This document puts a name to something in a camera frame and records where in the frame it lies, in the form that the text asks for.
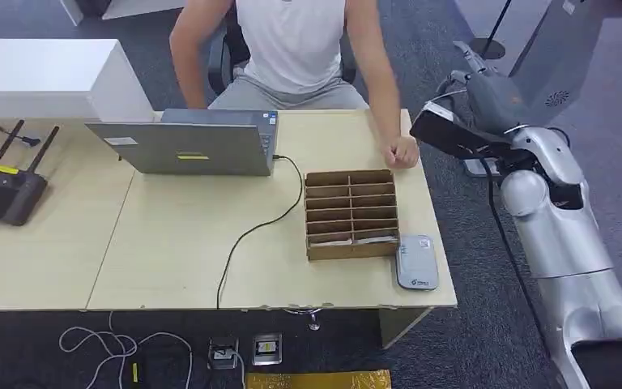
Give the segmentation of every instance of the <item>office chair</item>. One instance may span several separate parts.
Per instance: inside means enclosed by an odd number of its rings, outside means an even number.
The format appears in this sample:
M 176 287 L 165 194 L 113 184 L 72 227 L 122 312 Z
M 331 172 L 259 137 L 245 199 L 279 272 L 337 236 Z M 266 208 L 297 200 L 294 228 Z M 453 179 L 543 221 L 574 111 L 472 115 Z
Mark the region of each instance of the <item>office chair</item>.
M 340 52 L 342 79 L 354 83 L 356 60 L 346 30 L 340 40 Z M 242 35 L 242 28 L 237 22 L 237 9 L 233 5 L 213 35 L 208 56 L 208 83 L 217 96 L 234 80 L 235 67 L 248 61 L 249 58 L 251 53 Z

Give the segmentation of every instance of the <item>yellow mat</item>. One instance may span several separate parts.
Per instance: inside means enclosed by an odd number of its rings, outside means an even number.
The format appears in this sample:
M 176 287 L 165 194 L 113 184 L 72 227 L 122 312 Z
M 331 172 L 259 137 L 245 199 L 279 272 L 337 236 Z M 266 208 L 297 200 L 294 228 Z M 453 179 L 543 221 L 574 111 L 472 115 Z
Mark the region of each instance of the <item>yellow mat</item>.
M 389 370 L 322 374 L 249 373 L 247 389 L 391 389 Z

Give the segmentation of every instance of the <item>speaker grille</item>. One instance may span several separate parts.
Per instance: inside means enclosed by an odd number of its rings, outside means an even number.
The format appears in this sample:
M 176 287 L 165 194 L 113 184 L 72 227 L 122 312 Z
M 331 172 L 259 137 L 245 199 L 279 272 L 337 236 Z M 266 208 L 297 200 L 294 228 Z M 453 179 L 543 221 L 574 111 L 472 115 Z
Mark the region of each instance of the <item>speaker grille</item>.
M 547 99 L 545 100 L 545 105 L 547 107 L 557 107 L 568 101 L 569 97 L 571 97 L 569 91 L 554 92 L 547 97 Z

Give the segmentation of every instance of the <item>white shelf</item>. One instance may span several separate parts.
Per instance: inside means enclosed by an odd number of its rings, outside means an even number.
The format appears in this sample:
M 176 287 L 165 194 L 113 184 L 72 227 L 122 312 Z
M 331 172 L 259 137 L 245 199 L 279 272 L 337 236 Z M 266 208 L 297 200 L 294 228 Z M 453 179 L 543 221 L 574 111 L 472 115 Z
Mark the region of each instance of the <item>white shelf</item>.
M 102 19 L 124 18 L 126 16 L 172 10 L 182 8 L 186 3 L 186 0 L 113 0 Z
M 153 122 L 114 39 L 0 39 L 0 118 Z

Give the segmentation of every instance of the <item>cardboard organizer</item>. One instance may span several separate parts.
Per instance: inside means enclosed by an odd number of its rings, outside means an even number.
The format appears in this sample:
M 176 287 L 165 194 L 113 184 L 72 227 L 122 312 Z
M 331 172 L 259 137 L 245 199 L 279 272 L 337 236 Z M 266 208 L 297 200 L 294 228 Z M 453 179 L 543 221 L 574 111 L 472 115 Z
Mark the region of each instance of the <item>cardboard organizer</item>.
M 395 255 L 399 222 L 391 171 L 308 173 L 304 204 L 309 260 Z

